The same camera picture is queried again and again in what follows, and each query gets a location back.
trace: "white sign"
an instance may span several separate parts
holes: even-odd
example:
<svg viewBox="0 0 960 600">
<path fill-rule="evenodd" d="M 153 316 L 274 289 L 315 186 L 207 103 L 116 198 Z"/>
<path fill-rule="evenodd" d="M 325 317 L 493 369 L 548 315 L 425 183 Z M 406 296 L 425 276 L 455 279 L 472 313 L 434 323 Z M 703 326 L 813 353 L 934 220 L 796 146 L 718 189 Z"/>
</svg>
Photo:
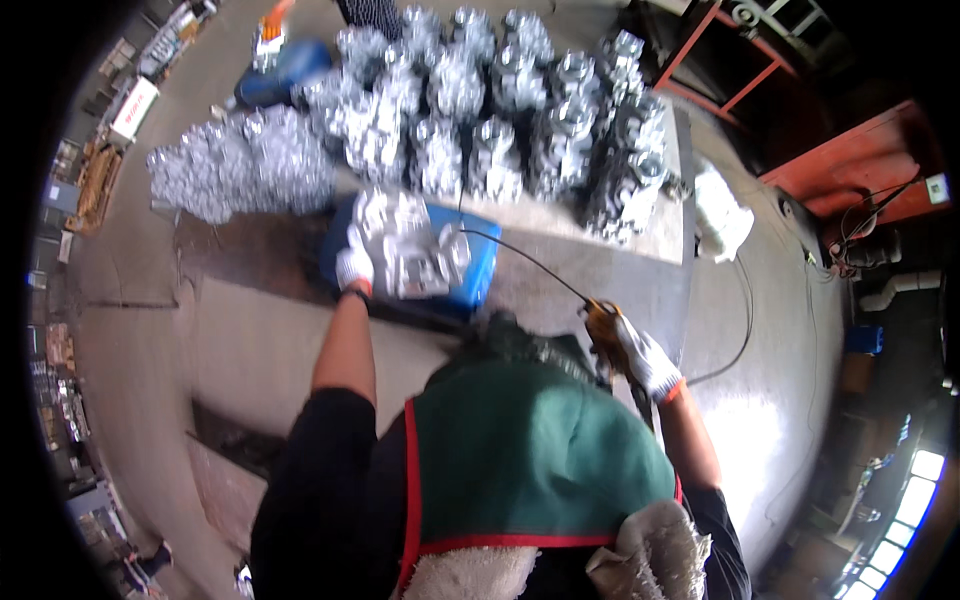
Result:
<svg viewBox="0 0 960 600">
<path fill-rule="evenodd" d="M 143 122 L 147 109 L 154 103 L 159 93 L 153 84 L 142 77 L 139 78 L 130 90 L 127 100 L 120 107 L 117 118 L 113 119 L 110 128 L 121 137 L 132 140 L 136 131 L 140 129 L 140 123 Z"/>
</svg>

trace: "white work glove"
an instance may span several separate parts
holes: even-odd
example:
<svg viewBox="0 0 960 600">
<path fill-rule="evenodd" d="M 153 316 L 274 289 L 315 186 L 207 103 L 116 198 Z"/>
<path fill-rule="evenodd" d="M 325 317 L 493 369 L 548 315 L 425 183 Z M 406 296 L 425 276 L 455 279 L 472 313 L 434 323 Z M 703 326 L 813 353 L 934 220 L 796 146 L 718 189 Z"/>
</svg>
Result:
<svg viewBox="0 0 960 600">
<path fill-rule="evenodd" d="M 636 333 L 626 317 L 616 318 L 616 337 L 630 357 L 630 370 L 651 400 L 663 403 L 683 380 L 680 370 L 646 331 Z"/>
<path fill-rule="evenodd" d="M 337 283 L 340 290 L 346 290 L 351 283 L 362 281 L 363 291 L 370 296 L 373 292 L 373 261 L 363 247 L 360 231 L 356 225 L 347 228 L 347 247 L 337 252 Z"/>
</svg>

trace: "wall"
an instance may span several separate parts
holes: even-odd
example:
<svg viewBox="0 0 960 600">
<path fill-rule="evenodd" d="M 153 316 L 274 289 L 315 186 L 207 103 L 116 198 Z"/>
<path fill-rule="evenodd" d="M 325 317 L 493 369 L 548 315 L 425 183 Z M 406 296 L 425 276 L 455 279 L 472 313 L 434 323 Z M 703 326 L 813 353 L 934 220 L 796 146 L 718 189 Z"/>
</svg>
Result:
<svg viewBox="0 0 960 600">
<path fill-rule="evenodd" d="M 109 96 L 113 95 L 114 92 L 110 88 L 110 79 L 97 72 L 97 69 L 109 51 L 113 49 L 116 41 L 120 37 L 123 37 L 136 47 L 137 55 L 133 57 L 135 63 L 139 57 L 139 51 L 147 45 L 156 33 L 155 27 L 148 21 L 147 16 L 152 19 L 158 19 L 159 22 L 157 25 L 162 25 L 167 17 L 169 17 L 180 4 L 180 1 L 173 2 L 173 0 L 146 0 L 142 4 L 141 11 L 136 11 L 131 15 L 126 25 L 116 37 L 104 41 L 104 47 L 100 55 L 90 64 L 89 71 L 78 88 L 76 96 L 74 96 L 73 103 L 70 107 L 70 116 L 63 130 L 63 137 L 76 142 L 82 147 L 96 130 L 102 113 L 97 116 L 91 116 L 81 110 L 81 108 L 85 102 L 96 99 L 98 89 L 106 92 Z M 79 161 L 77 161 L 74 165 L 74 171 L 78 171 L 79 168 Z"/>
</svg>

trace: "blue plastic crate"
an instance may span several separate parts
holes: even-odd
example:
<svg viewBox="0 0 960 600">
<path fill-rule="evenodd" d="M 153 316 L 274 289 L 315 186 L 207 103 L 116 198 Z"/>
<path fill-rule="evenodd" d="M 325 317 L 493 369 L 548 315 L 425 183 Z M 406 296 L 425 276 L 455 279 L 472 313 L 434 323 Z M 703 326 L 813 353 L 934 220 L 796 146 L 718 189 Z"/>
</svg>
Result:
<svg viewBox="0 0 960 600">
<path fill-rule="evenodd" d="M 319 248 L 320 272 L 323 278 L 337 288 L 337 252 L 347 246 L 347 227 L 353 220 L 353 200 L 345 201 L 337 207 L 337 212 L 330 223 L 330 231 L 324 236 Z M 464 228 L 482 231 L 500 238 L 503 229 L 500 225 L 487 219 L 465 214 L 447 208 L 428 204 L 427 214 L 430 215 L 430 228 L 439 236 L 441 229 L 447 223 L 458 224 L 463 222 Z M 464 273 L 464 282 L 450 289 L 446 296 L 429 300 L 391 300 L 390 305 L 400 310 L 407 309 L 411 314 L 433 314 L 445 319 L 466 323 L 487 300 L 490 284 L 493 281 L 493 272 L 496 269 L 497 244 L 492 240 L 479 235 L 467 234 L 470 248 L 470 264 Z"/>
</svg>

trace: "wooden pallet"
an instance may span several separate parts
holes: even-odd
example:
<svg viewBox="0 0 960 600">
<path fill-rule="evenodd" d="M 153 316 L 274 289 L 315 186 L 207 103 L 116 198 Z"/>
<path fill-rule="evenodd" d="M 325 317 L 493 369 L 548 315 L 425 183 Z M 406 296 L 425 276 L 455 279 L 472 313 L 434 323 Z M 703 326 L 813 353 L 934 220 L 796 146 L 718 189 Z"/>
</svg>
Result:
<svg viewBox="0 0 960 600">
<path fill-rule="evenodd" d="M 112 146 L 106 146 L 90 158 L 83 173 L 77 215 L 67 219 L 67 229 L 90 234 L 100 228 L 107 216 L 107 205 L 122 162 L 123 157 Z"/>
</svg>

